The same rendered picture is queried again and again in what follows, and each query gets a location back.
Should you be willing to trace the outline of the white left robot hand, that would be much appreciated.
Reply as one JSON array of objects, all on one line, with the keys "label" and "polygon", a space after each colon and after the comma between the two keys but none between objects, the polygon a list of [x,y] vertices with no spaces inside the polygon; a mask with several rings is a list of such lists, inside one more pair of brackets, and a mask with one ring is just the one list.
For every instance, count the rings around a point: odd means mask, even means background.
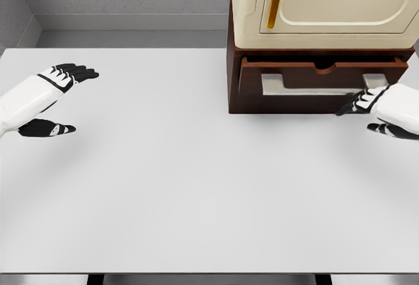
[{"label": "white left robot hand", "polygon": [[36,116],[75,85],[99,77],[86,66],[59,64],[31,75],[0,98],[0,138],[17,131],[21,136],[50,138],[76,131],[72,125],[55,123]]}]

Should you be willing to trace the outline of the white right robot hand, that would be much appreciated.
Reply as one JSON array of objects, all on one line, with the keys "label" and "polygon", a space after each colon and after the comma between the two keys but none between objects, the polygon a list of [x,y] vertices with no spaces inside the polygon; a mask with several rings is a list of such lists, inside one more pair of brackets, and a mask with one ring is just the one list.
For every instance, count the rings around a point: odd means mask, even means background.
[{"label": "white right robot hand", "polygon": [[373,132],[405,140],[419,140],[419,90],[407,85],[368,88],[354,94],[337,112],[373,114],[382,123],[370,123]]}]

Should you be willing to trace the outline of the brown wooden drawer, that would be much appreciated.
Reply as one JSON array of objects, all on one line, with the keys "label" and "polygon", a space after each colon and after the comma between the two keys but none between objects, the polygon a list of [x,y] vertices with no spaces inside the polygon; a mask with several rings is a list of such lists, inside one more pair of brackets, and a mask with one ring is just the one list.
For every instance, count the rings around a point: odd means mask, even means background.
[{"label": "brown wooden drawer", "polygon": [[[383,74],[394,84],[408,69],[408,63],[396,56],[382,61],[280,62],[243,57],[237,80],[237,92],[230,97],[230,113],[336,113],[351,97],[367,87],[363,76]],[[288,92],[280,95],[263,93],[262,75],[282,76]]]}]

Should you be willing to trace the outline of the brown wooden drawer cabinet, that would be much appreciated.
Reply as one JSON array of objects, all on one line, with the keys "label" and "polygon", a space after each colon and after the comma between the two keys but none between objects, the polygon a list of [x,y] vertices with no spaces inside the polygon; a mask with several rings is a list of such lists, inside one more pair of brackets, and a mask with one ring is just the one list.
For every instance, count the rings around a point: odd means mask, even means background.
[{"label": "brown wooden drawer cabinet", "polygon": [[301,48],[240,48],[234,40],[234,27],[228,27],[227,36],[227,79],[228,79],[228,110],[232,93],[237,92],[237,80],[243,57],[259,57],[268,61],[307,62],[313,61],[319,69],[325,69],[322,62],[350,61],[356,59],[362,62],[382,61],[385,57],[396,56],[403,62],[408,62],[414,54],[413,47],[405,49],[301,49]]}]

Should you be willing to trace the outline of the cream cabinet body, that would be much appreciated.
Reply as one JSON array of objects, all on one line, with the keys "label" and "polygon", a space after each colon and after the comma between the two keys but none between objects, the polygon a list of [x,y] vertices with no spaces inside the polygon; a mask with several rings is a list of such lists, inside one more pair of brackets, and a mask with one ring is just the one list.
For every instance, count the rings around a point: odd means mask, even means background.
[{"label": "cream cabinet body", "polygon": [[240,48],[381,49],[409,48],[419,39],[419,11],[401,34],[285,33],[260,31],[266,0],[232,0],[234,40]]}]

